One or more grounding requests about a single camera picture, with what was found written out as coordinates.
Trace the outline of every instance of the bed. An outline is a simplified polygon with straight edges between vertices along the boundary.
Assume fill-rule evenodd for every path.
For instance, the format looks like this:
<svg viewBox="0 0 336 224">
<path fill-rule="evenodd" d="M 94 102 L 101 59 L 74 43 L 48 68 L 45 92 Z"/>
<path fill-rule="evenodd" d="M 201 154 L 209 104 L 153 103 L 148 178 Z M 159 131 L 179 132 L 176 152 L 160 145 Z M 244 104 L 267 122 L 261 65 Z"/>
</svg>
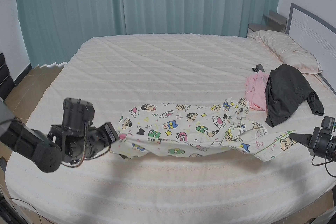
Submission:
<svg viewBox="0 0 336 224">
<path fill-rule="evenodd" d="M 305 16 L 300 20 L 301 14 L 293 9 L 291 21 L 305 27 L 287 31 L 302 37 L 313 26 Z M 305 46 L 304 38 L 293 38 Z M 324 64 L 323 55 L 316 57 L 324 75 L 330 66 Z M 227 97 L 237 99 L 244 96 L 246 77 L 259 63 L 266 72 L 282 64 L 253 38 L 195 34 L 95 37 L 65 65 L 27 126 L 47 133 L 51 124 L 61 123 L 66 97 L 92 102 L 95 126 L 107 121 L 117 124 L 124 111 L 142 103 L 209 106 Z M 335 81 L 330 73 L 324 76 L 330 86 L 320 75 L 304 76 L 320 97 L 325 115 L 336 117 L 336 96 L 330 88 Z M 248 114 L 261 123 L 266 116 L 264 111 Z M 290 119 L 267 130 L 311 133 L 321 120 L 304 102 Z M 108 153 L 76 169 L 61 166 L 44 174 L 12 153 L 5 180 L 11 197 L 28 201 L 59 224 L 266 224 L 298 211 L 334 187 L 335 179 L 326 174 L 324 166 L 313 167 L 311 159 L 299 144 L 264 163 L 235 150 L 201 158 L 149 153 L 129 161 Z M 336 173 L 333 165 L 329 169 Z"/>
</svg>

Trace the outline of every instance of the cartoon print shirt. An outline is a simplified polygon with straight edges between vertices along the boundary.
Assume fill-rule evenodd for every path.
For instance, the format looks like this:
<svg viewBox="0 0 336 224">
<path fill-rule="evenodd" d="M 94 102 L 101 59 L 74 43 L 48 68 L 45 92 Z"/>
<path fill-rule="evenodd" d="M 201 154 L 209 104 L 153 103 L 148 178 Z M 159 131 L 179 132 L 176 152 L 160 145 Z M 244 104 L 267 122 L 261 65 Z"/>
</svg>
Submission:
<svg viewBox="0 0 336 224">
<path fill-rule="evenodd" d="M 143 104 L 121 116 L 116 128 L 120 140 L 111 151 L 131 159 L 148 152 L 198 157 L 236 149 L 267 161 L 294 144 L 289 132 L 270 136 L 263 125 L 248 120 L 249 106 L 245 98 L 211 107 Z"/>
</svg>

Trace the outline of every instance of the pillowcase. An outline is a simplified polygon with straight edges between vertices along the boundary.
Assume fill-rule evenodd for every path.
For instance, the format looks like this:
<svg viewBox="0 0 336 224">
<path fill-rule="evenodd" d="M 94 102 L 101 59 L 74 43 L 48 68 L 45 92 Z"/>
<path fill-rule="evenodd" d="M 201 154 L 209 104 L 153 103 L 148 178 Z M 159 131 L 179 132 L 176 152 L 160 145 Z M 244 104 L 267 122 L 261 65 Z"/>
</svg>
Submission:
<svg viewBox="0 0 336 224">
<path fill-rule="evenodd" d="M 318 74 L 323 70 L 315 56 L 295 43 L 286 33 L 256 31 L 249 36 L 265 44 L 281 62 L 295 67 L 301 73 Z"/>
</svg>

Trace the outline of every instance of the star print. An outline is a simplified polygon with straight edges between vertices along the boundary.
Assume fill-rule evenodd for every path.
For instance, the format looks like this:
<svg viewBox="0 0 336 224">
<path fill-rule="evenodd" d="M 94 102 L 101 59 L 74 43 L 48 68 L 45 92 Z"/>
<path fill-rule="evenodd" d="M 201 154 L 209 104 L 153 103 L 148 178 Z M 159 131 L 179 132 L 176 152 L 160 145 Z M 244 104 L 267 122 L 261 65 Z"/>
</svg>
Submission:
<svg viewBox="0 0 336 224">
<path fill-rule="evenodd" d="M 259 148 L 259 146 L 264 146 L 264 142 L 258 142 L 258 141 L 255 141 L 255 143 L 254 143 L 258 148 Z"/>
<path fill-rule="evenodd" d="M 274 148 L 274 147 L 275 147 L 275 144 L 269 146 L 268 148 L 269 148 L 271 151 L 273 151 L 273 148 Z"/>
</svg>

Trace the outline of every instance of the tiled floor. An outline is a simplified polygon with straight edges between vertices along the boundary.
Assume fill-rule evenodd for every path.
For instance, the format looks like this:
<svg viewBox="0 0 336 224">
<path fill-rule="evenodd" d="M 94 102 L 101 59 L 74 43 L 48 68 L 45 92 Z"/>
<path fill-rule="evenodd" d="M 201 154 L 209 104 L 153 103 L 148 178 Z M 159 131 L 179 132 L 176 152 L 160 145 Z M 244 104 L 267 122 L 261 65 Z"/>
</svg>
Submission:
<svg viewBox="0 0 336 224">
<path fill-rule="evenodd" d="M 18 87 L 14 88 L 5 102 L 7 106 L 14 112 L 14 114 L 21 118 L 24 123 L 27 122 L 30 114 L 34 111 L 38 102 L 43 96 L 45 90 L 57 77 L 62 67 L 42 67 L 35 68 L 29 72 L 29 74 L 21 81 Z M 9 159 L 11 150 L 0 142 L 0 157 Z M 8 194 L 4 173 L 0 169 L 0 187 L 4 189 L 4 192 Z M 316 218 L 326 210 L 333 207 L 333 194 L 328 192 L 320 197 L 313 204 L 309 205 L 305 209 L 296 212 L 289 217 L 282 219 L 276 224 L 304 224 L 311 218 Z M 34 224 L 40 223 L 38 215 L 30 210 L 24 210 Z M 42 223 L 49 223 L 47 220 L 41 217 Z"/>
</svg>

